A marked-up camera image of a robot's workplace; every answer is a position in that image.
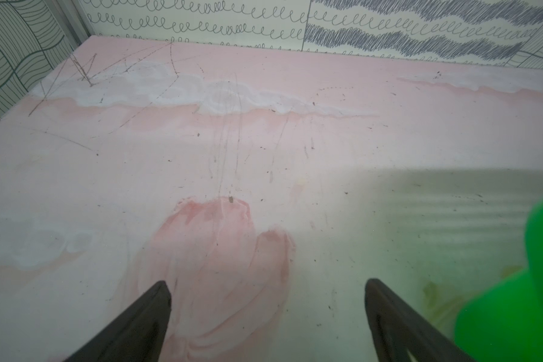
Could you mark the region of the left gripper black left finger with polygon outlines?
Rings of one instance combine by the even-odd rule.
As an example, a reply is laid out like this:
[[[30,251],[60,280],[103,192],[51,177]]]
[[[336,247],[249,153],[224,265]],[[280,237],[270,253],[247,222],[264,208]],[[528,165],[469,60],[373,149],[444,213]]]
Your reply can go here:
[[[158,281],[66,362],[157,361],[170,313],[170,291]]]

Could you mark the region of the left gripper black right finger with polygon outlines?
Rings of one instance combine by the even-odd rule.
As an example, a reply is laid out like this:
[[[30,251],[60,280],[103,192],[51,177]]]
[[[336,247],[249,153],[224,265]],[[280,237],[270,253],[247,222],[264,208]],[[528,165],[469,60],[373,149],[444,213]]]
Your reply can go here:
[[[379,361],[475,361],[377,278],[365,285],[364,306]]]

